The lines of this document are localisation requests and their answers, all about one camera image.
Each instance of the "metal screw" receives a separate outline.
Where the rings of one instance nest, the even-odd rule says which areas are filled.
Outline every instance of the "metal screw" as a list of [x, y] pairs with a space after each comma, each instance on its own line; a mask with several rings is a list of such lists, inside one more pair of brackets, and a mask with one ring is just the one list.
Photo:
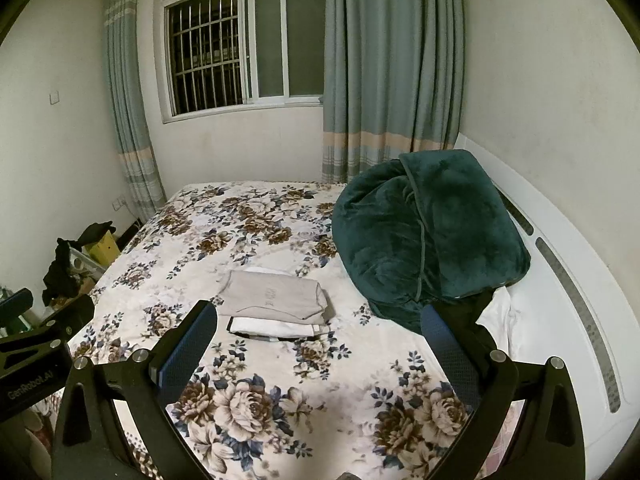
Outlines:
[[149, 357], [149, 350], [147, 350], [146, 348], [141, 348], [139, 350], [136, 350], [131, 355], [131, 358], [137, 363], [146, 361], [147, 357]]
[[88, 364], [89, 364], [89, 359], [87, 359], [86, 357], [82, 356], [82, 357], [79, 357], [78, 359], [76, 359], [74, 361], [74, 368], [76, 370], [82, 370]]
[[564, 368], [564, 361], [562, 361], [562, 359], [559, 357], [552, 357], [551, 365], [556, 370], [562, 370]]
[[502, 350], [491, 350], [489, 354], [491, 361], [496, 363], [503, 363], [507, 360], [507, 354], [505, 354]]

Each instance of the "window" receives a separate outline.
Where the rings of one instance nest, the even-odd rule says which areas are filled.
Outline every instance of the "window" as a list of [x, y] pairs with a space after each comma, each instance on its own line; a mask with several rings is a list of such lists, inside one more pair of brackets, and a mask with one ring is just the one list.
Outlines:
[[165, 0], [172, 114], [318, 103], [324, 0]]

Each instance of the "stack of folded clothes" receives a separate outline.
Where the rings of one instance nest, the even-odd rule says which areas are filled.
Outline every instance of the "stack of folded clothes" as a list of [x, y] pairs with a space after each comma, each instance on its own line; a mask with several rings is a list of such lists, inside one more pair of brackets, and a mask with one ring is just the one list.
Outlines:
[[231, 270], [218, 297], [218, 314], [231, 318], [227, 329], [243, 337], [295, 340], [328, 330], [327, 300], [316, 280], [260, 267]]

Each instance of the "window frame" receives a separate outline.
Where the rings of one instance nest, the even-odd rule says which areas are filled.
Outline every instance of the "window frame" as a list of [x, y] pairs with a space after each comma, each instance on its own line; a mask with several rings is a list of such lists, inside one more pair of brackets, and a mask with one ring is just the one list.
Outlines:
[[[171, 59], [169, 57], [170, 46], [170, 24], [169, 15], [170, 8], [182, 3], [186, 0], [156, 0], [156, 23], [161, 27], [154, 27], [154, 35], [156, 40], [154, 44], [160, 46], [156, 48], [160, 52], [156, 52], [156, 72], [159, 82], [161, 80], [161, 111], [162, 122], [169, 123], [181, 121], [196, 117], [215, 115], [220, 113], [235, 112], [240, 110], [251, 110], [256, 108], [272, 108], [272, 107], [293, 107], [293, 106], [320, 106], [321, 95], [317, 96], [291, 96], [289, 93], [289, 55], [288, 55], [288, 37], [287, 37], [287, 0], [280, 0], [280, 33], [282, 45], [282, 96], [272, 97], [255, 97], [258, 95], [258, 69], [256, 56], [256, 37], [255, 37], [255, 0], [238, 0], [238, 24], [241, 27], [242, 34], [239, 34], [239, 47], [241, 49], [241, 79], [242, 79], [242, 95], [245, 100], [244, 104], [232, 105], [226, 107], [207, 108], [194, 112], [187, 112], [176, 115], [173, 75], [171, 69]], [[248, 8], [248, 22], [245, 23], [245, 6]], [[246, 37], [249, 40], [249, 49], [247, 57]], [[248, 88], [248, 75], [250, 75], [251, 89]]]

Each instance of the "beige folded shirt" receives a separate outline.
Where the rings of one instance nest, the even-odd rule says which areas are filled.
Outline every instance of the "beige folded shirt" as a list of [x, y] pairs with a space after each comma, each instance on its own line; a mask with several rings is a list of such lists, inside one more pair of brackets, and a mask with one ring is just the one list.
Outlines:
[[230, 270], [218, 294], [222, 316], [324, 324], [326, 298], [316, 280], [284, 274]]

